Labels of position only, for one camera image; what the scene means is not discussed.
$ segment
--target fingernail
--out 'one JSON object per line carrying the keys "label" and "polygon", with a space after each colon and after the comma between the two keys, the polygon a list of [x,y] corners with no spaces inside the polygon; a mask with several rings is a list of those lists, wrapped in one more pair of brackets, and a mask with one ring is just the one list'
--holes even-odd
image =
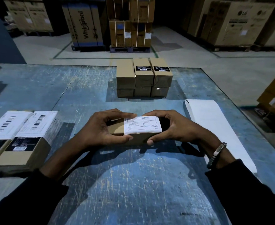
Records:
{"label": "fingernail", "polygon": [[149,146],[151,146],[151,145],[154,144],[154,141],[153,141],[153,140],[148,140],[148,141],[147,141],[147,144],[148,144]]}

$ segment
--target left hand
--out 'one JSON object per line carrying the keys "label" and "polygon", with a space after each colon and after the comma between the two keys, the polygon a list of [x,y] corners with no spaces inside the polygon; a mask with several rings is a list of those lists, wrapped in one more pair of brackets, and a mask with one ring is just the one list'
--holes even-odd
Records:
{"label": "left hand", "polygon": [[133,113],[125,113],[118,109],[94,113],[86,125],[74,136],[81,148],[92,146],[124,144],[133,137],[130,135],[114,136],[108,132],[106,122],[119,118],[135,118]]}

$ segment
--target watch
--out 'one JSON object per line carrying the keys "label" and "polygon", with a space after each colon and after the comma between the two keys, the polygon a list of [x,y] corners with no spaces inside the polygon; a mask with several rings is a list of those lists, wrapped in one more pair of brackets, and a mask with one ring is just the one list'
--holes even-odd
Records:
{"label": "watch", "polygon": [[215,152],[214,152],[214,154],[212,155],[212,157],[210,158],[210,160],[209,160],[209,162],[208,162],[208,164],[207,164],[207,168],[208,169],[213,169],[213,168],[215,168],[215,166],[216,166],[216,164],[217,164],[217,162],[218,162],[218,158],[220,157],[219,155],[220,155],[220,152],[222,151],[222,149],[224,148],[224,147],[226,147],[227,146],[227,143],[225,143],[225,142],[223,142],[223,143],[221,143],[221,145],[215,150]]}

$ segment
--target barcode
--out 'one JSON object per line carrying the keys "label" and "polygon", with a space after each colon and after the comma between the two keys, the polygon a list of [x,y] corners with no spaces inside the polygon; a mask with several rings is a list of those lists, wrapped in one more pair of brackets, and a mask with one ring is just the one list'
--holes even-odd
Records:
{"label": "barcode", "polygon": [[25,151],[27,147],[15,147],[13,151]]}
{"label": "barcode", "polygon": [[36,130],[46,115],[41,115],[30,130]]}
{"label": "barcode", "polygon": [[0,127],[0,133],[3,132],[3,130],[5,130],[5,128],[12,122],[12,120],[15,119],[16,116],[10,116],[9,119],[6,120],[6,122],[4,122],[1,127]]}

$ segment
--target scratched table surface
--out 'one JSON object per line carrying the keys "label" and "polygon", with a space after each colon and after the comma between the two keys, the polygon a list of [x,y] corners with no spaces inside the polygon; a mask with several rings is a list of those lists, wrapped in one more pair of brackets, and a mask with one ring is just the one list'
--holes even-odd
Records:
{"label": "scratched table surface", "polygon": [[[128,100],[117,98],[115,67],[0,66],[0,117],[11,109],[59,111],[64,124],[49,156],[96,111],[118,108],[142,115],[175,109],[188,116],[184,99],[212,99],[253,159],[259,179],[275,193],[275,149],[201,69],[172,68],[166,98]],[[204,174],[204,158],[179,145],[167,140],[84,154],[64,181],[69,191],[49,224],[228,224]],[[0,178],[0,200],[22,181]]]}

